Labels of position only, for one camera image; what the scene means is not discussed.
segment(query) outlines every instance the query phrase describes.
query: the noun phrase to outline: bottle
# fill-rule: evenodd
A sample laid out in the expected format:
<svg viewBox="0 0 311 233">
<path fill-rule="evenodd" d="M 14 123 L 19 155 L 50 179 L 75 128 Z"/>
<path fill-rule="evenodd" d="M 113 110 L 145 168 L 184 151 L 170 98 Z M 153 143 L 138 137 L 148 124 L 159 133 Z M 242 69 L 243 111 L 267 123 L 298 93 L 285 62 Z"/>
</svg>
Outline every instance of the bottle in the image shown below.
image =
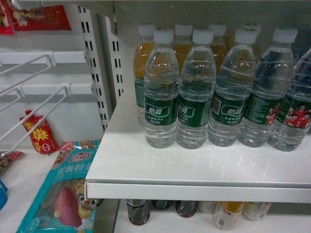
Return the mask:
<svg viewBox="0 0 311 233">
<path fill-rule="evenodd" d="M 178 62 L 172 49 L 173 30 L 155 30 L 155 47 L 144 76 L 145 130 L 148 143 L 166 148 L 175 141 Z"/>
<path fill-rule="evenodd" d="M 182 217 L 192 217 L 197 210 L 198 202 L 194 200 L 178 200 L 175 203 L 176 212 Z"/>
<path fill-rule="evenodd" d="M 166 210 L 171 206 L 170 200 L 152 200 L 151 204 L 158 210 Z"/>
<path fill-rule="evenodd" d="M 203 145 L 216 82 L 216 65 L 209 44 L 212 30 L 193 31 L 193 46 L 179 79 L 176 140 L 187 149 Z"/>
<path fill-rule="evenodd" d="M 227 48 L 225 46 L 224 40 L 227 25 L 209 24 L 208 29 L 214 31 L 213 42 L 210 44 L 210 48 L 212 49 L 214 54 L 214 59 L 216 63 L 216 74 L 218 74 L 220 65 L 223 63 L 224 58 L 227 55 Z"/>
<path fill-rule="evenodd" d="M 257 38 L 253 44 L 253 51 L 254 51 L 256 64 L 257 64 L 259 62 L 260 56 L 261 56 L 261 52 L 260 52 L 260 48 L 259 48 L 259 44 L 258 44 L 258 36 L 261 32 L 261 25 L 256 25 L 255 23 L 245 23 L 242 27 L 246 28 L 246 29 L 250 29 L 250 30 L 255 30 L 257 32 Z"/>
<path fill-rule="evenodd" d="M 209 140 L 217 146 L 231 146 L 238 136 L 254 83 L 255 56 L 252 45 L 256 36 L 256 32 L 237 29 L 236 45 L 220 67 L 207 129 Z"/>
<path fill-rule="evenodd" d="M 252 221 L 260 221 L 267 214 L 271 202 L 246 202 L 243 214 Z"/>
<path fill-rule="evenodd" d="M 214 212 L 216 203 L 217 203 L 216 201 L 205 200 L 199 201 L 198 206 L 202 212 L 210 214 Z"/>
<path fill-rule="evenodd" d="M 294 78 L 280 104 L 268 144 L 281 151 L 293 151 L 310 128 L 311 49 L 294 67 Z"/>
<path fill-rule="evenodd" d="M 244 202 L 219 201 L 213 213 L 213 221 L 222 230 L 232 230 L 242 214 Z"/>
<path fill-rule="evenodd" d="M 276 28 L 273 42 L 262 55 L 256 70 L 238 140 L 249 147 L 261 147 L 267 141 L 280 101 L 293 78 L 294 58 L 291 44 L 297 29 Z"/>
<path fill-rule="evenodd" d="M 136 226 L 145 224 L 150 217 L 149 201 L 126 199 L 128 218 Z"/>
<path fill-rule="evenodd" d="M 145 126 L 144 109 L 144 74 L 149 55 L 154 48 L 154 30 L 156 26 L 151 23 L 140 24 L 138 26 L 139 42 L 133 61 L 135 93 L 137 104 L 137 116 L 139 124 Z"/>
<path fill-rule="evenodd" d="M 181 69 L 183 67 L 185 58 L 192 47 L 191 44 L 192 29 L 193 26 L 191 24 L 175 25 L 173 50 L 175 52 L 178 61 L 179 74 L 181 73 Z"/>
</svg>

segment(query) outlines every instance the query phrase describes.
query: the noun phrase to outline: bottle cap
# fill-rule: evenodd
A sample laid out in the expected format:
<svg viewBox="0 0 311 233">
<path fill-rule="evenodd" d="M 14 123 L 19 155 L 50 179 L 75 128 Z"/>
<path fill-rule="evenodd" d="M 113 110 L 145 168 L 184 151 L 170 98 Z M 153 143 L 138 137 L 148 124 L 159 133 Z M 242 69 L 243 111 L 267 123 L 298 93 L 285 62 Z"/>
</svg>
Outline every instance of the bottle cap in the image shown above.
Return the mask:
<svg viewBox="0 0 311 233">
<path fill-rule="evenodd" d="M 155 24 L 152 23 L 142 23 L 138 26 L 138 34 L 142 36 L 151 36 L 154 34 L 156 29 Z"/>
<path fill-rule="evenodd" d="M 213 41 L 214 32 L 208 29 L 194 29 L 192 40 L 197 44 L 210 44 Z"/>
<path fill-rule="evenodd" d="M 227 25 L 211 23 L 209 24 L 208 29 L 213 30 L 215 36 L 224 35 L 227 30 Z"/>
<path fill-rule="evenodd" d="M 273 33 L 273 40 L 279 43 L 293 43 L 298 34 L 296 28 L 276 28 Z"/>
<path fill-rule="evenodd" d="M 255 23 L 245 23 L 242 28 L 256 30 L 257 36 L 259 36 L 261 32 L 261 25 L 256 25 Z"/>
<path fill-rule="evenodd" d="M 174 31 L 172 29 L 154 30 L 154 41 L 160 44 L 172 43 L 174 39 Z"/>
<path fill-rule="evenodd" d="M 240 44 L 254 44 L 257 38 L 257 32 L 252 29 L 239 28 L 235 32 L 234 41 Z"/>
<path fill-rule="evenodd" d="M 192 35 L 193 26 L 191 24 L 176 24 L 175 34 L 176 35 Z"/>
</svg>

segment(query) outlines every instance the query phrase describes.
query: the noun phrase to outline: green label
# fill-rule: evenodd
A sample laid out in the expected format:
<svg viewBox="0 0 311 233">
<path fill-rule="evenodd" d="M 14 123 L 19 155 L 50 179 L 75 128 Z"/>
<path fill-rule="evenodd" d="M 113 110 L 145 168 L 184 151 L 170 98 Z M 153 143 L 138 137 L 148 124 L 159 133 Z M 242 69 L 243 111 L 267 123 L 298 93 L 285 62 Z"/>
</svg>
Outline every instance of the green label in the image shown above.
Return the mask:
<svg viewBox="0 0 311 233">
<path fill-rule="evenodd" d="M 247 99 L 228 100 L 215 93 L 212 117 L 225 125 L 238 125 L 242 122 Z"/>
<path fill-rule="evenodd" d="M 244 117 L 256 124 L 272 124 L 280 110 L 280 100 L 267 100 L 251 93 Z"/>
<path fill-rule="evenodd" d="M 144 107 L 144 99 L 145 99 L 145 96 L 144 96 L 144 85 L 143 84 L 138 84 L 138 83 L 135 83 L 135 93 L 136 93 L 136 104 L 139 106 L 139 107 Z"/>
<path fill-rule="evenodd" d="M 152 125 L 171 125 L 177 117 L 177 97 L 173 100 L 145 98 L 145 119 Z"/>
<path fill-rule="evenodd" d="M 212 100 L 191 101 L 178 97 L 178 120 L 189 127 L 201 127 L 208 123 Z"/>
<path fill-rule="evenodd" d="M 296 100 L 285 96 L 276 119 L 295 128 L 306 128 L 310 124 L 311 102 Z"/>
</svg>

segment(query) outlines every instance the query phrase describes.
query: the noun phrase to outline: shelf surface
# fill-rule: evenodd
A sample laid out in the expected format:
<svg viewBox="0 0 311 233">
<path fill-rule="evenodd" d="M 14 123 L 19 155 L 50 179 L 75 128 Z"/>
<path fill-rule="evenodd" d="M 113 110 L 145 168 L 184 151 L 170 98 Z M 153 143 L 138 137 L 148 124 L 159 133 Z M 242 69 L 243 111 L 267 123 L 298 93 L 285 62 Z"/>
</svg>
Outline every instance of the shelf surface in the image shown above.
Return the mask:
<svg viewBox="0 0 311 233">
<path fill-rule="evenodd" d="M 250 221 L 244 215 L 236 222 L 231 233 L 262 233 L 262 232 L 295 232 L 310 231 L 311 205 L 298 203 L 273 203 L 268 214 L 261 221 Z M 150 218 L 142 226 L 134 226 L 128 219 L 125 200 L 121 200 L 114 233 L 221 233 L 215 226 L 212 214 L 197 210 L 190 218 L 182 218 L 172 205 L 168 210 L 150 210 Z"/>
<path fill-rule="evenodd" d="M 87 174 L 90 198 L 311 203 L 311 135 L 292 152 L 207 139 L 196 150 L 151 147 L 137 121 L 135 93 L 119 100 Z"/>
</svg>

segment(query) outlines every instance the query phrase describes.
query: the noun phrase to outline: red snack package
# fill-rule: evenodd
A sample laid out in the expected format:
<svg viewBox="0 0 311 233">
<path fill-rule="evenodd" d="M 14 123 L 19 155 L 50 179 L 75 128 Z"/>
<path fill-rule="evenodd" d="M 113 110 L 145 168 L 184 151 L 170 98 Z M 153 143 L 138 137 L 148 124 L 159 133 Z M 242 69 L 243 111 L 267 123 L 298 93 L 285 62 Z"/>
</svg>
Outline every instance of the red snack package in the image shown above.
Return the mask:
<svg viewBox="0 0 311 233">
<path fill-rule="evenodd" d="M 31 113 L 31 110 L 27 110 L 26 115 Z M 23 123 L 24 128 L 28 132 L 32 129 L 36 123 L 43 116 L 31 116 L 27 121 Z M 51 129 L 46 120 L 44 120 L 31 134 L 30 134 L 31 142 L 35 148 L 35 150 L 41 154 L 50 154 L 57 150 L 59 147 L 55 140 L 52 137 Z"/>
<path fill-rule="evenodd" d="M 0 2 L 0 34 L 14 34 L 14 30 L 9 20 L 9 14 L 6 9 L 5 0 L 1 0 Z"/>
<path fill-rule="evenodd" d="M 18 10 L 7 3 L 15 31 L 71 30 L 63 5 Z"/>
</svg>

